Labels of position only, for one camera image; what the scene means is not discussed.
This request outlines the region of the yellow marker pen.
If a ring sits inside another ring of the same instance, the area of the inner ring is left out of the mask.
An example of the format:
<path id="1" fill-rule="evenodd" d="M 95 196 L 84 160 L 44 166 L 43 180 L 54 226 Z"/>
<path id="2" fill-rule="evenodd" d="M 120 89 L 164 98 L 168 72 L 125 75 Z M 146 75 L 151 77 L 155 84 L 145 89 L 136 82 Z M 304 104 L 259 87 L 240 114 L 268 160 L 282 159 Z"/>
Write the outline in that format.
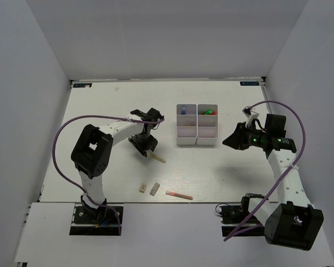
<path id="1" fill-rule="evenodd" d="M 166 160 L 165 160 L 165 159 L 160 158 L 159 156 L 156 156 L 156 155 L 153 154 L 153 153 L 149 153 L 148 156 L 149 156 L 150 158 L 152 158 L 152 159 L 155 159 L 155 160 L 161 162 L 161 163 L 164 163 L 164 164 L 166 163 Z"/>

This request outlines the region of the black green highlighter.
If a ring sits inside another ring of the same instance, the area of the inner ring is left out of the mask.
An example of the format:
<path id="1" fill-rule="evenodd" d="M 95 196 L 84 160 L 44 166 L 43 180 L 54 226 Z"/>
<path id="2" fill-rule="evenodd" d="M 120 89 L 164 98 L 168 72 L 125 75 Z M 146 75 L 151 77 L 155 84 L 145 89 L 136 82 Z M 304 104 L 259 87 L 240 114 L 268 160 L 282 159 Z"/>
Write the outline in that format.
<path id="1" fill-rule="evenodd" d="M 208 116 L 208 115 L 211 115 L 212 112 L 214 112 L 213 109 L 207 109 L 207 110 L 203 111 L 202 114 Z"/>

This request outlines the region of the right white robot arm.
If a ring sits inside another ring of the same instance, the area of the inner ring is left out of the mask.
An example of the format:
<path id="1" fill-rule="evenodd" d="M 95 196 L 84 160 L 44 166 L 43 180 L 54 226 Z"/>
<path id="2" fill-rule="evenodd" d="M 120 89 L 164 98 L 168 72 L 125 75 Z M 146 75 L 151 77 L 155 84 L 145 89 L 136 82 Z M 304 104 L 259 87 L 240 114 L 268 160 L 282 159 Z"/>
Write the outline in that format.
<path id="1" fill-rule="evenodd" d="M 274 178 L 278 180 L 287 171 L 287 175 L 277 185 L 277 203 L 264 199 L 261 194 L 247 193 L 236 206 L 225 205 L 219 209 L 224 224 L 223 236 L 233 230 L 232 224 L 243 220 L 251 224 L 236 232 L 238 236 L 264 235 L 267 243 L 293 249 L 309 251 L 316 240 L 323 223 L 323 213 L 315 209 L 303 189 L 297 167 L 296 145 L 286 137 L 286 117 L 268 114 L 264 126 L 258 120 L 258 113 L 251 112 L 245 122 L 239 122 L 234 133 L 223 140 L 223 145 L 236 150 L 259 147 L 271 166 Z"/>

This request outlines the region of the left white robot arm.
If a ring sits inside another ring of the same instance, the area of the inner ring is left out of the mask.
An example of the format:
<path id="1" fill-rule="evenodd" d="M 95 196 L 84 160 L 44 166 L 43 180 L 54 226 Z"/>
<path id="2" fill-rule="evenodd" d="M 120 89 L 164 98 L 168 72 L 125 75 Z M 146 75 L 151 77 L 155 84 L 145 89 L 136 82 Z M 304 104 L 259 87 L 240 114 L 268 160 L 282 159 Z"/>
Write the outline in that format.
<path id="1" fill-rule="evenodd" d="M 95 222 L 106 217 L 102 174 L 114 145 L 127 139 L 142 156 L 147 157 L 147 152 L 154 151 L 158 144 L 151 130 L 164 120 L 164 116 L 155 108 L 146 113 L 136 109 L 130 114 L 132 118 L 117 118 L 107 126 L 85 126 L 71 154 L 84 189 L 82 204 Z"/>

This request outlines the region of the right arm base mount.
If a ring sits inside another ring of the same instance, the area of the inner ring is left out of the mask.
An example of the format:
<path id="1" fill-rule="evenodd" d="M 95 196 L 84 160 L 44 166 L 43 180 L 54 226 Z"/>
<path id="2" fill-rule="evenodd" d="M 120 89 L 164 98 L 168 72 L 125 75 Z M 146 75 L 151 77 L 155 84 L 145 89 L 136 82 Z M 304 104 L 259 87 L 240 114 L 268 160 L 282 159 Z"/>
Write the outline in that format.
<path id="1" fill-rule="evenodd" d="M 225 238 L 246 216 L 240 205 L 229 205 L 226 203 L 218 204 L 215 207 L 215 213 L 221 218 L 222 236 Z M 251 229 L 236 235 L 236 237 L 258 237 L 264 236 L 264 227 Z"/>

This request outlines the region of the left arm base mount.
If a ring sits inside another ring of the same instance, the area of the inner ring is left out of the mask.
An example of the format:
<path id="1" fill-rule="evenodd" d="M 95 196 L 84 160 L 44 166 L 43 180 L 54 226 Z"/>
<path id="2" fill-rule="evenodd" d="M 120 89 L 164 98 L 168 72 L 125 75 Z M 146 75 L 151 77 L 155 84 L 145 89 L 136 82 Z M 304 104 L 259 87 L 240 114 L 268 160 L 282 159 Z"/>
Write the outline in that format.
<path id="1" fill-rule="evenodd" d="M 113 206 L 113 208 L 119 215 L 120 225 L 111 209 L 102 209 L 95 216 L 82 205 L 76 205 L 69 230 L 70 236 L 120 236 L 124 207 Z"/>

